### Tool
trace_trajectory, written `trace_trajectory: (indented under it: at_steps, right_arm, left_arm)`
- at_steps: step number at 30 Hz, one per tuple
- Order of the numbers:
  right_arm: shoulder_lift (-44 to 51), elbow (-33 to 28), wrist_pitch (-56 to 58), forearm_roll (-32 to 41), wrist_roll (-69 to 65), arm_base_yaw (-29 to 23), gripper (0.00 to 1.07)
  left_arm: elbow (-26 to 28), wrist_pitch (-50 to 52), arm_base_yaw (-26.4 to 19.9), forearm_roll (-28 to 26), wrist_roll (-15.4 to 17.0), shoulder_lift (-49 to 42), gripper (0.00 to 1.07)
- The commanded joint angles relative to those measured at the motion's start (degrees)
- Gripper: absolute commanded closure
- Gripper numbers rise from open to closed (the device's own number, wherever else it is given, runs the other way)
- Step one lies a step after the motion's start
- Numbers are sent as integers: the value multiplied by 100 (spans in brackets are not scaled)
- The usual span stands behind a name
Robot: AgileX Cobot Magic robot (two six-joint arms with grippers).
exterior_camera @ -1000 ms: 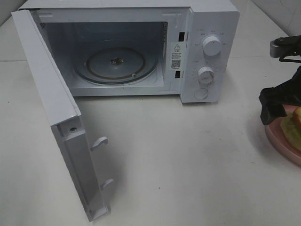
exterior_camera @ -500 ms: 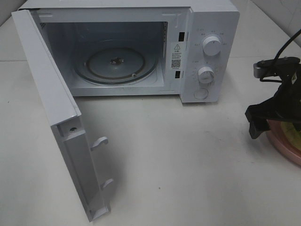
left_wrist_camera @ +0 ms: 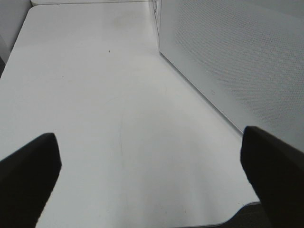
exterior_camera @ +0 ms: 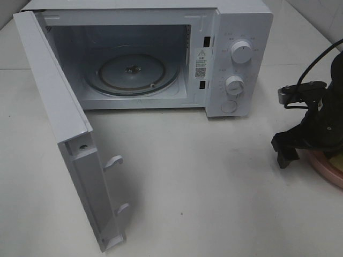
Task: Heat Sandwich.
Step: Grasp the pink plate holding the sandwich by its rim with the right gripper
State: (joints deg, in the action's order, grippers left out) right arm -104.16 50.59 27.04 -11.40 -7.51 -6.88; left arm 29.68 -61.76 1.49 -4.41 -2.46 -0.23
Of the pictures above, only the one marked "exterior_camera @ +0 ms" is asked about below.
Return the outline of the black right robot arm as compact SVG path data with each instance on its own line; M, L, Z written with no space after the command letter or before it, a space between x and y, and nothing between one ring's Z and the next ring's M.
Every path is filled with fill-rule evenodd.
M279 103L305 103L301 122L274 135L271 144L282 169L299 159L297 150L337 152L342 149L342 53L331 64L331 83L311 81L278 90Z

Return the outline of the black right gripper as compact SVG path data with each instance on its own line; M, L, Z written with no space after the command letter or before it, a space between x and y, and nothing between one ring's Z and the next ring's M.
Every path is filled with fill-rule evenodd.
M297 149L327 153L342 150L342 83L331 82L324 95L307 107L298 125L275 134L271 140L281 169L299 159Z

